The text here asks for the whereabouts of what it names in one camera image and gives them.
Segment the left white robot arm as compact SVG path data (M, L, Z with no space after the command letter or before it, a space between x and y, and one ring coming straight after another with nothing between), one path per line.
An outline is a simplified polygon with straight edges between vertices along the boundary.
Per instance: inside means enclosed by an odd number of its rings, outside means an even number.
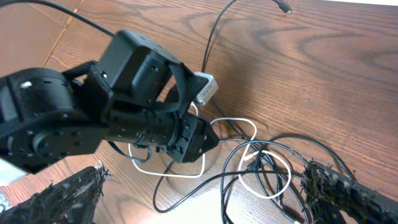
M195 162L216 147L211 124L189 113L218 86L147 37L119 31L99 61L64 72L29 68L1 78L1 158L36 174L101 141Z

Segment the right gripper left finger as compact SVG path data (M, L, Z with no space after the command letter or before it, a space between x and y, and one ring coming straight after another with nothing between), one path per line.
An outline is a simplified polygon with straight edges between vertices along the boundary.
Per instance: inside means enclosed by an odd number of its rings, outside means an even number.
M28 200L1 212L1 223L94 223L103 184L104 166L89 166L63 181L50 184Z

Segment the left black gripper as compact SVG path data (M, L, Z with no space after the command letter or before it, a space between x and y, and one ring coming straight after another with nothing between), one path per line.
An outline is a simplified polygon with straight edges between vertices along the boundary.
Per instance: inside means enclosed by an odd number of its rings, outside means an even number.
M153 113L147 110L111 110L109 131L105 140L118 151L117 142L130 143L138 148L164 152L175 162L195 162L215 148L220 139L211 124L202 118L185 113Z

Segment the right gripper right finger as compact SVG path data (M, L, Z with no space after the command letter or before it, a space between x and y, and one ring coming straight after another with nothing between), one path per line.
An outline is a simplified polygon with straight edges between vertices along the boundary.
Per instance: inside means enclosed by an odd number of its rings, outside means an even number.
M397 202L319 162L306 167L302 187L315 223L345 223L344 211L357 223L397 224Z

